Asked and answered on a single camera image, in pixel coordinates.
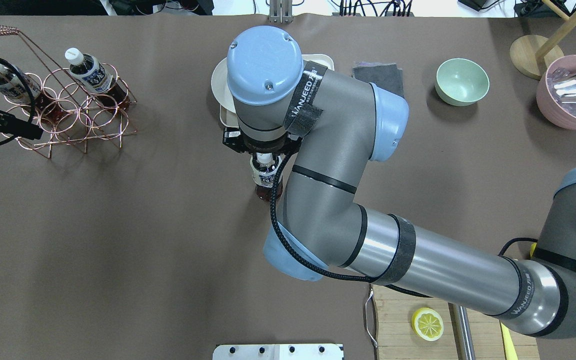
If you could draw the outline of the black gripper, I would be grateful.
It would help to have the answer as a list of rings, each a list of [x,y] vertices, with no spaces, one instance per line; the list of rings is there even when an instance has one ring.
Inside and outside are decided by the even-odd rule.
[[[301,137],[293,138],[290,135],[281,135],[270,141],[256,140],[247,135],[242,135],[242,138],[243,144],[251,154],[288,155],[288,153],[297,153],[301,147]]]

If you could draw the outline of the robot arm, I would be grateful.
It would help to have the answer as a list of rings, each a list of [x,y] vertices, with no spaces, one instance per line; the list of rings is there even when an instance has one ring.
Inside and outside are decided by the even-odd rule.
[[[261,153],[297,157],[270,205],[266,260],[298,280],[362,281],[418,292],[535,338],[576,337],[576,168],[567,173],[530,260],[487,254],[354,202],[368,161],[396,150],[407,101],[304,61],[285,30],[255,26],[226,57],[238,127]]]

